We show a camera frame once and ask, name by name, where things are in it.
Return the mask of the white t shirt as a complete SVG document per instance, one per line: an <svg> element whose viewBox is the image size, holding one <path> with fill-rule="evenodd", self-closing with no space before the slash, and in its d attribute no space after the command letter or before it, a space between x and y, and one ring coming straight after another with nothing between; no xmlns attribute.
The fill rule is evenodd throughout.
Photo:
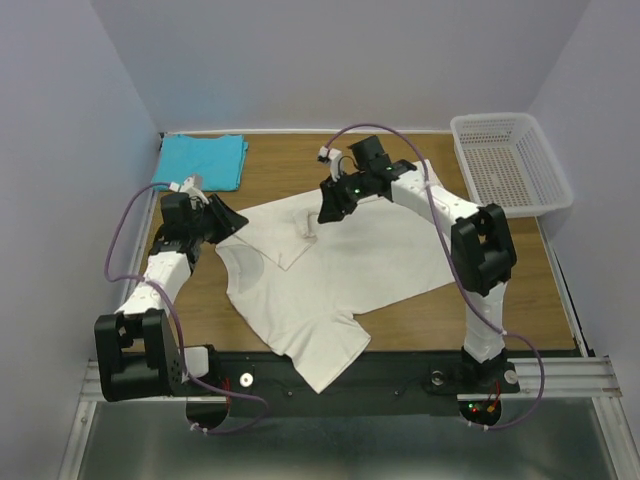
<svg viewBox="0 0 640 480"><path fill-rule="evenodd" d="M384 198L336 223L317 221L313 190L242 211L248 224L216 247L227 296L316 392L365 350L356 316L453 281L435 227Z"/></svg>

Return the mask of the white plastic basket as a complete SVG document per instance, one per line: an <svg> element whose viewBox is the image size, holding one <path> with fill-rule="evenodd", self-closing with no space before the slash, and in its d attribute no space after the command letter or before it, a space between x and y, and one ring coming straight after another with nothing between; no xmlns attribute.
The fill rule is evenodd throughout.
<svg viewBox="0 0 640 480"><path fill-rule="evenodd" d="M572 205L571 187L533 116L462 115L450 129L473 202L498 204L509 218L540 217Z"/></svg>

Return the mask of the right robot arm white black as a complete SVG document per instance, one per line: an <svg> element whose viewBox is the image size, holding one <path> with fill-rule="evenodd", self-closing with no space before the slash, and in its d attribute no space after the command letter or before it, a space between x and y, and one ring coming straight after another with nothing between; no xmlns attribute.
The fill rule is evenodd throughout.
<svg viewBox="0 0 640 480"><path fill-rule="evenodd" d="M342 166L340 150L323 146L319 162L329 168L320 184L319 223L343 220L364 199L382 197L432 224L466 303L466 334L460 366L463 384L482 390L496 378L505 355L503 303L517 255L506 215L496 204L480 206L432 179L424 159L392 161L377 136L349 147L355 170Z"/></svg>

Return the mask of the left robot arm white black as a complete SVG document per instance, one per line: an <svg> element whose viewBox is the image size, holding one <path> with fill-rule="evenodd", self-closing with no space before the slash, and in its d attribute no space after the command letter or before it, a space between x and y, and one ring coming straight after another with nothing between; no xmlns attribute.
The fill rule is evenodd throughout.
<svg viewBox="0 0 640 480"><path fill-rule="evenodd" d="M160 209L145 272L116 312L94 325L101 390L110 402L210 394L223 385L215 349L185 347L174 301L203 245L221 243L249 221L215 194L167 194Z"/></svg>

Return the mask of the folded blue t shirt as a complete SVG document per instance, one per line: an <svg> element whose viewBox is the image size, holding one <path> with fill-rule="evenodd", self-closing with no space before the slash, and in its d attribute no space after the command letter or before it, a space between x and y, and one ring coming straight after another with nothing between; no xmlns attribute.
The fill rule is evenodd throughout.
<svg viewBox="0 0 640 480"><path fill-rule="evenodd" d="M248 151L242 135L199 138L165 136L152 183L182 183L196 174L203 191L232 192L239 189Z"/></svg>

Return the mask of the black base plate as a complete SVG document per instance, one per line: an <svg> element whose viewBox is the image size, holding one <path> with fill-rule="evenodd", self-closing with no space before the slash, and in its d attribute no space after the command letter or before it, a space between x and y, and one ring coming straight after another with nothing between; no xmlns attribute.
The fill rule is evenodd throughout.
<svg viewBox="0 0 640 480"><path fill-rule="evenodd" d="M504 355L481 366L461 350L361 354L321 393L290 359L267 352L209 351L191 357L199 380L236 393L231 416L346 417L427 414L456 416L462 400L486 401L519 392L515 366Z"/></svg>

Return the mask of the aluminium frame rail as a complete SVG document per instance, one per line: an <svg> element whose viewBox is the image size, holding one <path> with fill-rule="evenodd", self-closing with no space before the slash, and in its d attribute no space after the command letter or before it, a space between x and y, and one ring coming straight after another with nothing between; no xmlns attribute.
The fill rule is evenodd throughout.
<svg viewBox="0 0 640 480"><path fill-rule="evenodd" d="M250 207L310 189L320 180L322 169L313 156L324 139L306 132L248 135L241 187L223 193L223 199L234 207ZM514 219L509 225L518 263L507 288L505 319L539 349L545 396L620 396L611 361L584 351L560 268L539 225L532 218ZM218 255L205 248L194 276L177 296L187 344L208 343L222 351L264 350L231 306L226 279ZM355 318L371 334L372 351L453 350L462 343L463 301L454 286Z"/></svg>

